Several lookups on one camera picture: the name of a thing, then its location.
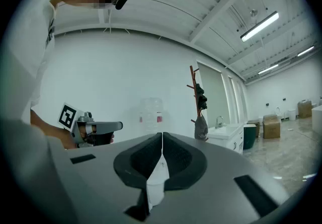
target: green trash bin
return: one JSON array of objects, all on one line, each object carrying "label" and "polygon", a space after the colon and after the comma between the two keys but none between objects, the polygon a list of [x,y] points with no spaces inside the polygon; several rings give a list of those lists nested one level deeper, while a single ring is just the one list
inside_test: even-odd
[{"label": "green trash bin", "polygon": [[256,138],[256,126],[254,124],[244,125],[244,146],[243,150],[253,147]]}]

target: concrete floor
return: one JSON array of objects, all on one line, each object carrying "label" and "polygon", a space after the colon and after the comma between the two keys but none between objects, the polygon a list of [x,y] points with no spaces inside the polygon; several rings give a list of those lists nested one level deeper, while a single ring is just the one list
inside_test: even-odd
[{"label": "concrete floor", "polygon": [[306,183],[303,176],[317,172],[322,136],[312,131],[312,118],[283,121],[281,137],[275,139],[263,139],[261,126],[260,137],[243,155],[272,176],[281,177],[278,181],[292,195]]}]

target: cardboard box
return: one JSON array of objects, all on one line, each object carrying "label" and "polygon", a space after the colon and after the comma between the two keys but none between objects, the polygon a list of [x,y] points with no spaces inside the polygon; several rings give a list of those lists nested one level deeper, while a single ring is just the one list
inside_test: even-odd
[{"label": "cardboard box", "polygon": [[278,121],[277,115],[266,115],[263,117],[263,138],[280,138],[281,124]]},{"label": "cardboard box", "polygon": [[312,116],[312,102],[299,102],[297,103],[299,118],[307,118]]},{"label": "cardboard box", "polygon": [[260,135],[260,120],[250,120],[247,124],[254,124],[256,126],[256,137],[258,137]]}]

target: person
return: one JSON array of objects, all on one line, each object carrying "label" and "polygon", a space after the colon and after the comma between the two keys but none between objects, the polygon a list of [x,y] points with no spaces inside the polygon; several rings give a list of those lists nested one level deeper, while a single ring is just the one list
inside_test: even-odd
[{"label": "person", "polygon": [[[4,50],[10,53],[15,65],[22,67],[21,73],[13,72],[13,75],[28,76],[28,82],[32,85],[22,87],[23,95],[29,98],[22,113],[22,121],[39,127],[45,135],[54,136],[61,140],[67,149],[76,148],[68,130],[52,126],[43,121],[31,108],[38,104],[40,99],[40,86],[43,74],[46,70],[50,53],[54,47],[54,20],[59,3],[64,2],[72,6],[88,8],[108,8],[115,5],[117,0],[23,0],[20,10],[14,15],[9,27],[9,35],[5,41]],[[11,102],[14,99],[4,95],[5,107],[2,113],[6,116],[21,111],[23,102]],[[86,136],[84,126],[79,128],[82,137]]]}]

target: coat rack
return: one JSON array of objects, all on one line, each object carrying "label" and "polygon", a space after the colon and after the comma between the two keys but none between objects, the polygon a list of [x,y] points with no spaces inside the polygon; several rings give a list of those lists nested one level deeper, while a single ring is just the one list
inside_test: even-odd
[{"label": "coat rack", "polygon": [[196,99],[196,108],[197,108],[197,116],[198,117],[201,117],[201,109],[198,108],[198,99],[197,99],[197,89],[196,89],[196,85],[197,85],[197,82],[196,82],[196,72],[199,70],[196,69],[196,70],[193,70],[192,66],[190,66],[190,72],[191,72],[191,78],[192,78],[192,83],[193,83],[193,86],[191,85],[187,85],[188,87],[192,88],[195,92],[195,99]]}]

